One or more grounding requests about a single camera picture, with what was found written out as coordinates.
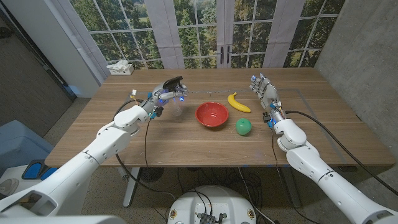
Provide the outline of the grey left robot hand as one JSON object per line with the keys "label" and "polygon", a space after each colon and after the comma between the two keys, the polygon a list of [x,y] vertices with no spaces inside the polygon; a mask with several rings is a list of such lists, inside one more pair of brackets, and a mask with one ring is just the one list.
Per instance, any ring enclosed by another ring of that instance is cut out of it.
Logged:
{"label": "grey left robot hand", "polygon": [[163,84],[159,84],[150,94],[148,100],[154,103],[156,107],[164,106],[168,102],[171,102],[174,104],[175,108],[180,109],[186,95],[187,86],[184,84],[177,84],[174,90],[171,88],[163,88]]}

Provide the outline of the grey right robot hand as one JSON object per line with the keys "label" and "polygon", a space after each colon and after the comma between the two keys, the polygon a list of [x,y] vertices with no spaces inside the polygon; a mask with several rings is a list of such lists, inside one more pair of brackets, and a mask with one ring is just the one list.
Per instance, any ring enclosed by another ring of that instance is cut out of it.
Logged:
{"label": "grey right robot hand", "polygon": [[277,89],[263,74],[260,73],[260,77],[253,75],[251,77],[251,85],[249,87],[260,99],[261,106],[266,111],[281,106]]}

